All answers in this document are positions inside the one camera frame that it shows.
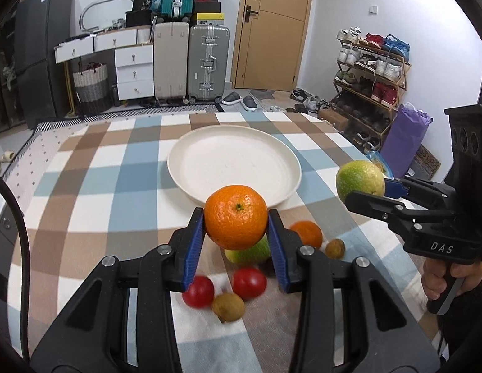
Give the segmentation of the right hand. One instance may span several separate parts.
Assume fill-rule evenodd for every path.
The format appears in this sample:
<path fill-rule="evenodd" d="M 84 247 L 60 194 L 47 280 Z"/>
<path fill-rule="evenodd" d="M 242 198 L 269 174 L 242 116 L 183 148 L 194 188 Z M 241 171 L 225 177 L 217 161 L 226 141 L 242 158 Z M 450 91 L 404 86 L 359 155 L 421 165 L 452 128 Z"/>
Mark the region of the right hand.
<path fill-rule="evenodd" d="M 462 278 L 464 282 L 457 295 L 473 290 L 482 280 L 482 262 L 476 261 L 471 265 L 452 264 L 450 268 L 439 259 L 426 259 L 423 265 L 421 283 L 427 297 L 437 300 L 447 288 L 445 276 L 450 274 L 454 278 Z"/>

